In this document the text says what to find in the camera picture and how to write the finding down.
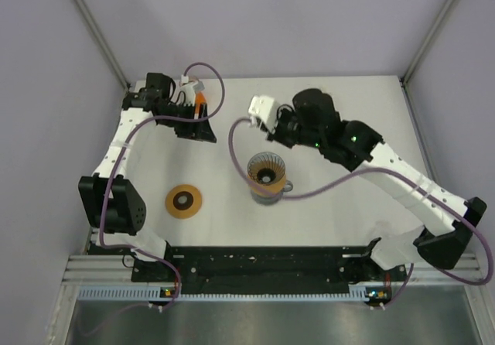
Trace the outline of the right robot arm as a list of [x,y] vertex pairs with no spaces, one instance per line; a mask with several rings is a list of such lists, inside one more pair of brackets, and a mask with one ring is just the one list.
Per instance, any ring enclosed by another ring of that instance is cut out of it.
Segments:
[[403,160],[383,137],[362,121],[345,121],[329,94],[317,88],[300,91],[292,104],[262,96],[251,102],[269,141],[288,148],[315,148],[381,188],[421,226],[403,234],[378,237],[361,260],[361,271],[372,280],[398,265],[426,261],[435,268],[453,269],[466,250],[486,204],[478,197],[465,200],[450,193]]

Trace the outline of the clear ribbed glass dripper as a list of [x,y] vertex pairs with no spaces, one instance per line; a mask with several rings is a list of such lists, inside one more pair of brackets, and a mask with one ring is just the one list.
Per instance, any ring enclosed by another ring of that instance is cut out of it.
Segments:
[[259,152],[247,164],[248,176],[261,185],[272,185],[285,175],[285,162],[273,152]]

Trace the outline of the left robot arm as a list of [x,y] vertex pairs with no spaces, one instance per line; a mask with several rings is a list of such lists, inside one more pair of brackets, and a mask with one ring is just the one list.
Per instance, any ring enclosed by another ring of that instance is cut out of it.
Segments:
[[166,256],[166,241],[146,220],[147,206],[135,187],[135,175],[157,125],[172,128],[179,138],[216,142],[203,89],[196,77],[183,75],[175,82],[163,73],[148,73],[142,88],[125,95],[101,163],[78,183],[88,222],[97,230],[97,246],[129,249],[149,261],[148,270],[162,281],[173,276],[176,263]]

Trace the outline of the clear glass server jug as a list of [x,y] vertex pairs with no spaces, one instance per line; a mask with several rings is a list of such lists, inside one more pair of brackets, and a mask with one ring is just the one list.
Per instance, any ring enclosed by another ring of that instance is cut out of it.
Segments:
[[271,206],[277,203],[285,193],[291,192],[292,190],[293,190],[293,183],[290,180],[287,180],[282,190],[276,193],[274,196],[262,196],[256,194],[255,191],[251,190],[251,198],[257,204],[260,204],[262,206]]

